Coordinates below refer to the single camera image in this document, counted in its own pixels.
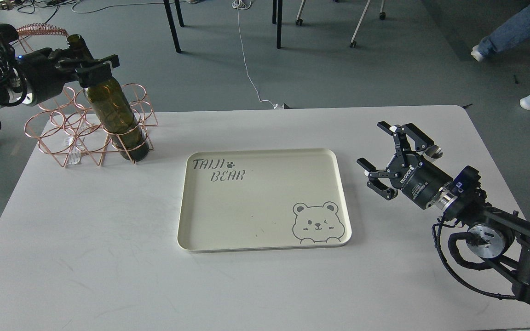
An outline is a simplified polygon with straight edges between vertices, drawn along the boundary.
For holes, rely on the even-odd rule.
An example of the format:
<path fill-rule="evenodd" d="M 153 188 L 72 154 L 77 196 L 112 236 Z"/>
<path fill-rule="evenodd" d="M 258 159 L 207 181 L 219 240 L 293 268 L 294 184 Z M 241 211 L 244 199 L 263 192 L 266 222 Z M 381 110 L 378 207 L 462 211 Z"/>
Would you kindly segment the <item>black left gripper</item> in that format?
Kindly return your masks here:
<path fill-rule="evenodd" d="M 86 45 L 65 50 L 43 48 L 18 56 L 17 67 L 27 82 L 23 103 L 35 106 L 50 100 L 63 92 L 65 84 L 74 81 L 82 88 L 100 84 L 112 78 L 112 69 L 119 65 L 118 55 L 94 59 Z"/>

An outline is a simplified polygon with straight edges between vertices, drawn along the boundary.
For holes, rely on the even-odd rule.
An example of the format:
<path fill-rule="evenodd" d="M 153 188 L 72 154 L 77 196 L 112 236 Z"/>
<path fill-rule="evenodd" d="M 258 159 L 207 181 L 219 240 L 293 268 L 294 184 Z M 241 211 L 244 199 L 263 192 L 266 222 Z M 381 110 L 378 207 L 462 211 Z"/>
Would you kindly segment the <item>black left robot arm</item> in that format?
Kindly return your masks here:
<path fill-rule="evenodd" d="M 67 49 L 43 48 L 20 56 L 12 46 L 20 40 L 17 28 L 0 24 L 0 107 L 46 102 L 59 96 L 65 84 L 76 81 L 87 91 L 95 109 L 118 109 L 115 100 L 124 98 L 120 84 L 112 77 L 118 57 L 95 59 L 82 36 L 65 31 L 62 35 L 67 38 Z"/>

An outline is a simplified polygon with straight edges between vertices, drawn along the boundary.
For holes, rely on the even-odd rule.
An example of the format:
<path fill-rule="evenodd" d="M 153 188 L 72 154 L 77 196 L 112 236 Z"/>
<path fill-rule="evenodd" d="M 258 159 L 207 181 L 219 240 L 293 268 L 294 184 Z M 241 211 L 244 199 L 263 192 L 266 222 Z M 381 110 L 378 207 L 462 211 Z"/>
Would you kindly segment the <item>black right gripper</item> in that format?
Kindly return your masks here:
<path fill-rule="evenodd" d="M 395 198 L 398 189 L 421 209 L 431 207 L 443 188 L 453 181 L 453 178 L 440 168 L 423 156 L 418 156 L 435 145 L 433 139 L 413 123 L 392 126 L 380 121 L 377 126 L 387 134 L 391 134 L 395 141 L 396 152 L 387 170 L 377 170 L 365 158 L 357 159 L 357 163 L 364 169 L 368 178 L 367 186 L 386 200 Z M 390 179 L 392 187 L 383 184 L 380 179 Z"/>

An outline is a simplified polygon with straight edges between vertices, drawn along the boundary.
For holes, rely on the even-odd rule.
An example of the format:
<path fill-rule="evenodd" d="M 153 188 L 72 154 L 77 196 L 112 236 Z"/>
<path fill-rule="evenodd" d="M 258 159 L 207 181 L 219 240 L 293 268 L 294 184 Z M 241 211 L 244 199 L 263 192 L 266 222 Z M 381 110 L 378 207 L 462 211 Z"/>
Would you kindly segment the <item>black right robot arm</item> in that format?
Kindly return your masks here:
<path fill-rule="evenodd" d="M 401 192 L 423 210 L 435 205 L 443 211 L 432 227 L 434 245 L 444 268 L 461 285 L 484 296 L 530 304 L 530 222 L 517 211 L 509 213 L 488 203 L 475 168 L 467 166 L 452 178 L 433 165 L 442 150 L 414 124 L 392 126 L 381 121 L 377 126 L 393 138 L 395 154 L 381 170 L 364 158 L 357 160 L 367 186 L 387 200 Z M 455 273 L 441 246 L 442 229 L 450 221 L 467 226 L 467 231 L 448 239 L 454 261 L 467 269 L 497 271 L 511 282 L 511 295 L 482 291 Z"/>

